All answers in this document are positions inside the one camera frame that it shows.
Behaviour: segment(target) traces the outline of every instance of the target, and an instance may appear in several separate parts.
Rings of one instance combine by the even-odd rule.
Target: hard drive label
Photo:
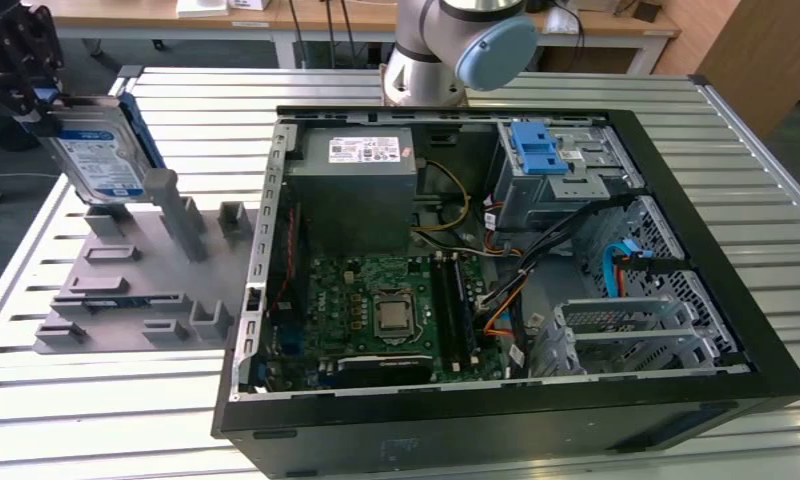
[[[120,157],[124,152],[111,132],[63,130],[59,142],[90,188],[111,197],[136,197],[144,193],[131,164]]]

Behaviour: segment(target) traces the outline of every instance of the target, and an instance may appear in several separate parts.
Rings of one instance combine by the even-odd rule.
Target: yellow cable
[[[446,223],[445,225],[427,225],[427,226],[421,226],[421,227],[413,227],[413,231],[415,231],[415,232],[439,232],[442,230],[454,228],[457,225],[463,223],[463,220],[466,220],[466,217],[469,216],[469,210],[471,210],[471,204],[469,202],[469,193],[466,192],[466,187],[463,186],[463,182],[459,181],[459,178],[457,178],[457,175],[454,175],[454,173],[451,173],[451,171],[439,162],[427,160],[427,163],[430,165],[433,165],[434,167],[437,167],[439,170],[442,170],[442,172],[449,177],[451,177],[451,180],[454,181],[454,183],[457,184],[457,186],[459,187],[459,189],[463,192],[465,205],[463,205],[463,211],[457,220],[454,220],[450,223]]]

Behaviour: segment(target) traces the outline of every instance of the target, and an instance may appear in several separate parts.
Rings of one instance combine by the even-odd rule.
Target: motherboard
[[[450,262],[457,268],[451,280],[462,279],[462,301],[471,304],[486,293],[479,259]],[[293,388],[333,388],[345,369],[357,372],[353,386],[382,383],[375,375],[410,384],[501,378],[497,345],[475,341],[474,319],[458,322],[457,335],[446,330],[446,308],[457,311],[463,305],[443,305],[455,302],[434,282],[435,269],[445,264],[430,256],[313,259],[306,324],[279,333],[289,353],[281,363]],[[453,349],[446,341],[459,347]],[[446,352],[458,358],[467,352],[467,363],[447,361]]]

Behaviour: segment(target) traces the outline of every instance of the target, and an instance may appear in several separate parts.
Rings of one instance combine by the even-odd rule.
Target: floor
[[[112,85],[119,64],[180,67],[275,68],[277,57],[269,42],[167,41],[158,51],[150,41],[108,40],[103,44],[106,57],[94,60],[79,40],[63,42],[68,69],[62,78],[68,91],[76,94],[104,93]],[[800,182],[800,104],[768,145]],[[59,173],[42,148],[24,153],[0,149],[0,175]],[[54,186],[47,176],[0,176],[0,274],[27,233],[27,228]]]

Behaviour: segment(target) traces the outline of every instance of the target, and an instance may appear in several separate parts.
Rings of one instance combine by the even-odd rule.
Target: ram slot
[[[442,363],[446,371],[458,372],[471,364],[475,350],[474,314],[457,260],[434,257],[430,265]]]

